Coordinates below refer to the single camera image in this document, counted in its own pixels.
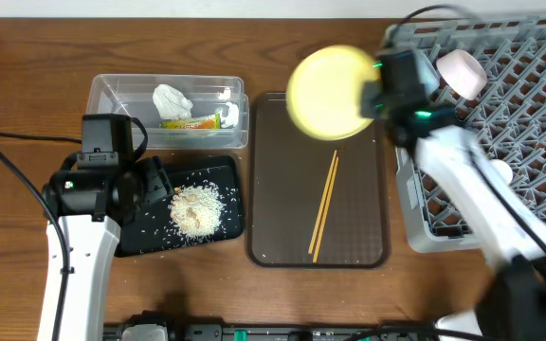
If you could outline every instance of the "wooden table surface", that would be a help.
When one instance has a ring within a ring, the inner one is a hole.
[[[0,130],[79,137],[90,83],[103,73],[239,76],[255,99],[284,90],[298,62],[321,47],[349,44],[374,52],[389,24],[0,19]],[[3,139],[0,147],[38,188],[77,148]],[[378,270],[264,269],[247,258],[244,237],[115,259],[105,320],[161,310],[181,320],[371,325],[427,320],[471,307],[489,280],[482,255],[410,249],[387,147],[391,257]],[[177,157],[170,151],[153,154],[167,162]],[[248,150],[235,156],[248,189]],[[0,340],[33,340],[39,328],[47,266],[42,213],[0,162]]]

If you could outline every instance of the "wooden chopstick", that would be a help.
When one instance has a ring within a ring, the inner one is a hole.
[[[318,262],[319,257],[319,247],[321,246],[321,240],[323,239],[323,228],[326,226],[326,218],[328,218],[328,207],[330,207],[330,201],[332,199],[332,189],[334,189],[334,181],[337,178],[337,168],[338,168],[338,157],[334,163],[334,169],[332,170],[332,180],[330,181],[330,189],[328,190],[328,195],[326,196],[326,207],[323,209],[323,218],[321,219],[321,228],[319,229],[319,238],[318,246],[315,248],[315,256],[313,257],[313,262]]]
[[[321,203],[319,204],[318,218],[315,220],[315,227],[313,227],[313,236],[311,236],[311,243],[309,244],[309,255],[313,253],[313,246],[315,246],[315,238],[318,235],[321,212],[323,212],[323,207],[325,206],[326,195],[328,194],[328,187],[330,186],[330,179],[332,178],[332,169],[334,168],[336,160],[337,151],[334,151],[334,154],[332,155],[332,163],[330,163],[330,169],[328,170],[328,177],[326,178],[326,185],[323,188],[323,194],[321,194]]]

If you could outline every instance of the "green light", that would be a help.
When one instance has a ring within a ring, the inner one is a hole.
[[[426,112],[426,111],[417,111],[414,114],[416,114],[418,117],[422,117],[422,118],[431,117],[431,115],[433,115],[432,113]]]

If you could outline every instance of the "dish rack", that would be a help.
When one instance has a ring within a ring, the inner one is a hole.
[[[488,84],[474,100],[444,84],[432,100],[456,106],[457,118],[477,130],[487,156],[511,167],[510,188],[546,222],[546,16],[406,24],[395,42],[420,49],[433,65],[457,48],[482,65]],[[410,246],[417,252],[477,248],[477,238],[437,184],[405,151],[396,152]]]

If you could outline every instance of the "yellow plate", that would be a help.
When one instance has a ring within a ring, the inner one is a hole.
[[[380,78],[374,60],[347,45],[325,47],[307,57],[288,83],[288,113],[305,134],[338,140],[365,129],[372,119],[360,114],[366,81]]]

